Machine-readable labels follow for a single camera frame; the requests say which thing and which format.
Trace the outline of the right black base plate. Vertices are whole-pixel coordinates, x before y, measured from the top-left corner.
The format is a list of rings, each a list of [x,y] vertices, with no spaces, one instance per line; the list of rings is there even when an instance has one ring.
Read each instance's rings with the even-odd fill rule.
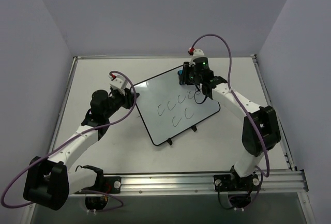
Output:
[[[256,174],[239,177],[233,173],[216,174],[213,176],[215,191],[234,192],[257,190],[260,180]]]

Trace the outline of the aluminium left side rail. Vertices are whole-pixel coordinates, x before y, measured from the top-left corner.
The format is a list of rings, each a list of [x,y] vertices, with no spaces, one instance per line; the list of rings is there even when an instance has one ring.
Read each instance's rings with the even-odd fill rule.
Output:
[[[77,60],[78,60],[78,57],[74,56],[73,61],[72,61],[72,65],[71,65],[71,68],[70,68],[70,72],[69,72],[68,81],[67,81],[66,88],[65,88],[64,98],[63,98],[61,108],[60,108],[60,111],[59,111],[59,114],[58,114],[58,118],[57,118],[57,121],[56,121],[56,125],[55,125],[55,128],[54,128],[54,132],[53,132],[53,136],[52,136],[53,140],[56,139],[56,136],[58,134],[58,130],[59,130],[60,125],[61,125],[61,121],[62,121],[62,118],[63,118],[65,106],[67,104],[67,100],[68,100],[68,97],[69,97],[69,92],[70,92],[70,89],[71,89],[74,73],[76,71]]]

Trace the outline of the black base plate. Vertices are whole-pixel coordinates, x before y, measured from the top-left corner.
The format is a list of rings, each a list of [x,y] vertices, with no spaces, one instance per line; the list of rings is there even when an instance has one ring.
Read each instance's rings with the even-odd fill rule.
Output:
[[[82,191],[93,190],[98,192],[118,194],[121,192],[122,178],[120,176],[103,176],[96,179],[94,185],[84,187]]]
[[[260,180],[256,174],[239,177],[233,173],[216,174],[213,176],[215,191],[234,192],[257,190]]]

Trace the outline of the right whiteboard foot clip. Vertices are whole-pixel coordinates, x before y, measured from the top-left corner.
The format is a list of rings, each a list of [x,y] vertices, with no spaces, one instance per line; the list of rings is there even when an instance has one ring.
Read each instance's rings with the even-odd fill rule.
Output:
[[[196,132],[196,131],[197,131],[197,127],[196,127],[196,125],[191,126],[191,129],[192,129],[194,132]]]

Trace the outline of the white whiteboard black frame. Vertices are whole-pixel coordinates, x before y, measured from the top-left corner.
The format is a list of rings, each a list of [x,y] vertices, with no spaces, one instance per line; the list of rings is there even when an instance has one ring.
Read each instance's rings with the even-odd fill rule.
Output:
[[[178,66],[139,82],[137,108],[153,145],[160,146],[221,110],[193,85],[180,85]]]

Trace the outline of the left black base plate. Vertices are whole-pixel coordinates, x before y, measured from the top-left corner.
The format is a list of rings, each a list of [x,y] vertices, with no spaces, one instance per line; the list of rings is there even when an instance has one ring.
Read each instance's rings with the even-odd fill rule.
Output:
[[[121,192],[122,178],[120,176],[103,176],[96,179],[94,185],[84,187],[82,191],[93,190],[98,192],[118,194]]]

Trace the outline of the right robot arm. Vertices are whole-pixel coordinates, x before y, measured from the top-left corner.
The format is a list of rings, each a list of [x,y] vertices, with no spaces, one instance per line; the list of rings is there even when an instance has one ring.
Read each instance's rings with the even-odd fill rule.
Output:
[[[231,186],[235,189],[246,186],[248,176],[260,168],[259,163],[262,159],[265,160],[266,171],[261,174],[269,177],[268,151],[281,139],[275,109],[254,103],[237,92],[229,79],[214,74],[205,56],[184,62],[177,74],[180,85],[196,86],[206,98],[219,102],[243,122],[244,153],[233,166],[233,173],[229,177]]]

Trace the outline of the blue bone-shaped eraser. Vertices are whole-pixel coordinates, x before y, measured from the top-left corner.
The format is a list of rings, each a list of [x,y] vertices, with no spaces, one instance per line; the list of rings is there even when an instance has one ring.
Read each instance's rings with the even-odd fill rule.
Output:
[[[182,77],[183,77],[183,70],[179,70],[179,71],[177,72],[177,74],[178,74],[178,76],[179,76],[180,78],[182,78]]]

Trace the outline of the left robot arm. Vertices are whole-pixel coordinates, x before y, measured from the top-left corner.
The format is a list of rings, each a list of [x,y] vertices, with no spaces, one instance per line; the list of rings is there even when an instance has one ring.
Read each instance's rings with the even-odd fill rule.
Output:
[[[139,93],[126,88],[123,92],[93,92],[90,109],[76,132],[45,157],[35,157],[28,167],[23,198],[52,210],[60,209],[69,195],[78,191],[100,192],[105,182],[103,170],[82,166],[74,172],[73,164],[108,131],[109,118],[120,108],[133,110]]]

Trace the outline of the aluminium front rail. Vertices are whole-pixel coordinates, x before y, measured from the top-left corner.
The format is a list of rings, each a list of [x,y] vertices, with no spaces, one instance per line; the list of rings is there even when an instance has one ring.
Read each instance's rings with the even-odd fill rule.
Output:
[[[217,173],[175,173],[175,174],[127,174],[103,176],[120,176],[122,178],[121,194],[134,196],[146,195],[207,195],[215,191],[213,176]],[[262,177],[259,172],[254,173],[260,180],[258,189],[262,192],[306,192],[308,186],[302,172],[287,170],[273,171],[269,177]],[[248,191],[234,191],[221,193],[246,193]]]

